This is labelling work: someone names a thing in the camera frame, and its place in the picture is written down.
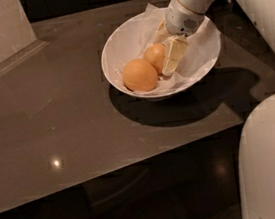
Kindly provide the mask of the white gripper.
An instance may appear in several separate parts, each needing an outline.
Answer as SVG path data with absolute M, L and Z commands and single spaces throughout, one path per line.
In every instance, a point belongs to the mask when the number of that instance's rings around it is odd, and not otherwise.
M 189 10 L 180 0 L 171 0 L 164 16 L 164 21 L 159 23 L 152 37 L 152 43 L 161 43 L 166 46 L 162 74 L 171 76 L 187 50 L 186 36 L 194 35 L 204 22 L 205 15 Z

